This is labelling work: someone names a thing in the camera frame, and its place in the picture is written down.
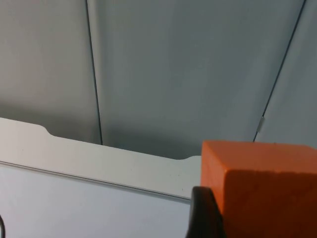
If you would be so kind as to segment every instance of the orange block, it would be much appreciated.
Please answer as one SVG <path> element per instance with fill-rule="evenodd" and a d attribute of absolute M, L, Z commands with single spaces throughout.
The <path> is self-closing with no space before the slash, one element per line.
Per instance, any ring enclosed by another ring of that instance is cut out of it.
<path fill-rule="evenodd" d="M 212 189 L 227 237 L 317 237 L 317 150 L 206 141 L 201 186 Z"/>

